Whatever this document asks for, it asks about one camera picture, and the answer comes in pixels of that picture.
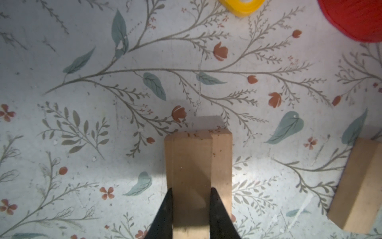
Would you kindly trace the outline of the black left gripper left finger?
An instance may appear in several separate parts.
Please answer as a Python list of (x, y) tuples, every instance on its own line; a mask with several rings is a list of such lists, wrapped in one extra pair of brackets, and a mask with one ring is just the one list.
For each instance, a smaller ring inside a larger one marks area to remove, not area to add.
[(170, 188), (148, 230), (145, 239), (173, 238), (173, 190)]

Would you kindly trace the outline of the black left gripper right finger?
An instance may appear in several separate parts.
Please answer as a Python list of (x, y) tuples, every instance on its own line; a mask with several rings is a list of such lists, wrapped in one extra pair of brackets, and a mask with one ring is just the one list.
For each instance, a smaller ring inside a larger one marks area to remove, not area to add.
[(218, 191), (213, 187), (210, 194), (210, 238), (241, 239), (236, 231)]

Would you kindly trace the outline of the long wooden block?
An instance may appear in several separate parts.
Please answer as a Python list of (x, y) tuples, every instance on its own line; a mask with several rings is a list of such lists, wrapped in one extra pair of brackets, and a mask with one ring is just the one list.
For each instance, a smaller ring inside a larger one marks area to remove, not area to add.
[(173, 191), (173, 237), (210, 237), (213, 139), (205, 130), (165, 137), (167, 187)]

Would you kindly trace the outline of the wooden block numbered 72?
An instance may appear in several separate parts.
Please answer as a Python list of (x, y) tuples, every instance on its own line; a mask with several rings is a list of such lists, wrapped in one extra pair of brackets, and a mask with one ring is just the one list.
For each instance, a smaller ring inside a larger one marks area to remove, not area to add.
[(216, 188), (229, 216), (232, 215), (233, 136), (227, 129), (217, 129), (212, 136), (211, 185)]

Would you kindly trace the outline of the plain wooden block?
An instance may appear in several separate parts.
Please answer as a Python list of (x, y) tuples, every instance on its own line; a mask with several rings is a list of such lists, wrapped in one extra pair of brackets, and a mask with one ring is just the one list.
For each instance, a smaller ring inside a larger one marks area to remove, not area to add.
[(358, 138), (327, 217), (340, 229), (367, 234), (382, 205), (382, 144)]

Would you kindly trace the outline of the yellow calculator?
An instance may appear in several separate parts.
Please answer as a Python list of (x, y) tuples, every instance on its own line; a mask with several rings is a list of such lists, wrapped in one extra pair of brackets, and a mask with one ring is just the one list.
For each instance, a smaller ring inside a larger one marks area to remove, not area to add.
[(236, 17), (244, 18), (257, 11), (265, 0), (251, 0), (243, 2), (241, 0), (219, 0), (219, 2)]

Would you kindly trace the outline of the red pen cup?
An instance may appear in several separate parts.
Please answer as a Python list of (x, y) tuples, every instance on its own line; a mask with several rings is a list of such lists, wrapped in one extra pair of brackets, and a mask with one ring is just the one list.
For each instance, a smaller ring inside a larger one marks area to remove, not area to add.
[(326, 19), (352, 40), (365, 43), (382, 41), (382, 1), (320, 0)]

